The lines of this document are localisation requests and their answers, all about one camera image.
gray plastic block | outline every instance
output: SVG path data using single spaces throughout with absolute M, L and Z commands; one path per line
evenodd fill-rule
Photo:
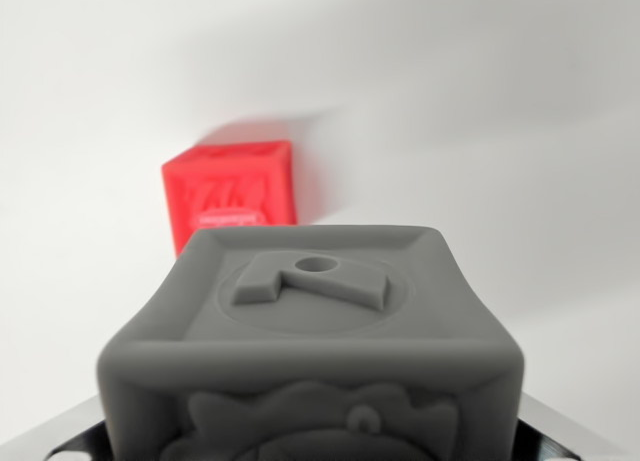
M 98 363 L 116 459 L 509 459 L 524 361 L 439 232 L 197 232 Z

cube front face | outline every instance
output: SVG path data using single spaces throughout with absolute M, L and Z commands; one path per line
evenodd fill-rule
M 178 254 L 198 229 L 296 223 L 289 141 L 194 146 L 162 174 Z
M 522 354 L 440 233 L 199 231 L 99 363 L 119 459 L 507 459 Z

embossed design on red cube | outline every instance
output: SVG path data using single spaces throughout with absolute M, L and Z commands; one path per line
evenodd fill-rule
M 162 175 L 177 254 L 201 228 L 296 224 L 289 141 L 197 145 Z

circular indentation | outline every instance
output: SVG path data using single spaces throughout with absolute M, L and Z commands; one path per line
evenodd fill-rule
M 335 259 L 323 258 L 321 256 L 304 258 L 296 263 L 296 268 L 301 271 L 309 271 L 310 273 L 329 271 L 336 266 L 338 266 L 338 262 Z
M 371 406 L 359 404 L 347 414 L 347 429 L 357 433 L 378 434 L 382 429 L 382 418 Z

cube top face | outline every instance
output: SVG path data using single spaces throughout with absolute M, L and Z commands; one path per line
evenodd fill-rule
M 194 146 L 162 173 L 178 253 L 197 229 L 296 222 L 289 141 Z
M 178 366 L 196 369 L 200 360 L 222 366 L 230 352 L 271 366 L 266 384 L 320 376 L 314 371 L 332 360 L 351 363 L 322 372 L 333 380 L 357 382 L 369 372 L 421 384 L 413 366 L 388 369 L 413 357 L 431 362 L 442 375 L 429 382 L 450 390 L 496 376 L 507 359 L 521 356 L 466 283 L 440 233 L 397 226 L 200 230 L 114 342 L 125 339 L 164 350 L 167 369 L 179 373 L 172 382 L 165 378 L 174 387 L 188 378 Z M 291 364 L 297 356 L 309 361 Z M 140 363 L 147 363 L 142 354 Z M 250 386 L 257 379 L 216 382 L 259 389 Z

